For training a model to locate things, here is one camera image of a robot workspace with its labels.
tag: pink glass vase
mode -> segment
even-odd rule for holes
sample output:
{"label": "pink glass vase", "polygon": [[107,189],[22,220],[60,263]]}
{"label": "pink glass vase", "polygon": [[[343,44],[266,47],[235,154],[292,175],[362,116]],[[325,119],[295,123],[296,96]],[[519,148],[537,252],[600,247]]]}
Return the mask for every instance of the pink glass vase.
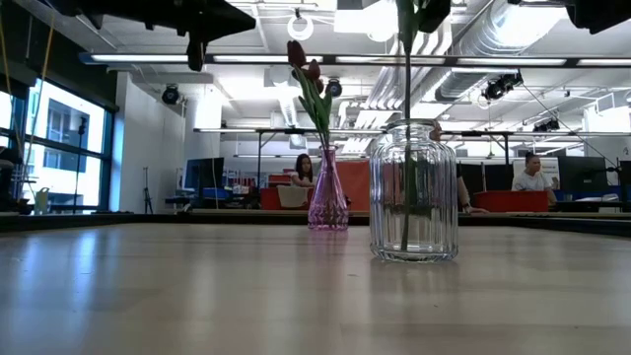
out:
{"label": "pink glass vase", "polygon": [[335,147],[322,149],[322,166],[309,208],[309,228],[319,231],[348,229],[348,206],[335,165]]}

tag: glass vase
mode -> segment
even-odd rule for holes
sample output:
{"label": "glass vase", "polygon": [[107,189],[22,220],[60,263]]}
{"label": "glass vase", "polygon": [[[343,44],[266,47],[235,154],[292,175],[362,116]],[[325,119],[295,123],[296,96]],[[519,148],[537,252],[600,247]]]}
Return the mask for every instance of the glass vase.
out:
{"label": "glass vase", "polygon": [[320,231],[348,229],[348,206],[335,164],[335,147],[322,149],[322,163],[309,208],[309,228]]}
{"label": "glass vase", "polygon": [[386,260],[432,262],[457,255],[456,155],[430,140],[430,119],[392,123],[371,156],[371,251]]}

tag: table surface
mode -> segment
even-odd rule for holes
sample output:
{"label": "table surface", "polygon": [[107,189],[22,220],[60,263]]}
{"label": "table surface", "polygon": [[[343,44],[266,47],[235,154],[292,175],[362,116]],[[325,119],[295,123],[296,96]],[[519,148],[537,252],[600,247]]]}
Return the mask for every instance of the table surface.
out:
{"label": "table surface", "polygon": [[0,235],[0,354],[629,354],[631,243],[461,228],[439,264],[368,228]]}

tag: flower stem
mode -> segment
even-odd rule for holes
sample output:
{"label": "flower stem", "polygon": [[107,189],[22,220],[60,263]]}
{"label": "flower stem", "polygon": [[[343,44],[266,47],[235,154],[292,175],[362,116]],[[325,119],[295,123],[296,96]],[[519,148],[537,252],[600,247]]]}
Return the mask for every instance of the flower stem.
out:
{"label": "flower stem", "polygon": [[404,180],[404,209],[405,217],[403,220],[403,235],[401,236],[401,251],[407,251],[408,235],[410,229],[410,204],[412,203],[412,197],[410,196],[412,191],[413,177],[412,173],[412,152],[410,146],[411,130],[410,130],[410,96],[411,96],[411,81],[412,81],[412,68],[410,63],[410,52],[405,50],[405,120],[407,123],[405,127],[405,165],[403,167],[403,180]]}

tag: hair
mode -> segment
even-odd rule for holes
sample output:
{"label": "hair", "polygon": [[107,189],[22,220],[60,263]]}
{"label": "hair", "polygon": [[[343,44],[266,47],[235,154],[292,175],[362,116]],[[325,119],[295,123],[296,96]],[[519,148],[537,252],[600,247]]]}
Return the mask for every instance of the hair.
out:
{"label": "hair", "polygon": [[312,161],[312,159],[307,154],[299,155],[298,159],[296,159],[296,167],[295,167],[296,173],[298,173],[298,178],[300,180],[307,177],[309,181],[314,182],[314,165],[313,164],[312,164],[312,168],[309,170],[308,173],[305,174],[305,172],[303,172],[303,159],[305,158],[309,159],[309,163]]}
{"label": "hair", "polygon": [[530,163],[532,158],[539,158],[539,156],[534,154],[534,153],[532,153],[532,152],[527,152],[526,153],[526,164]]}

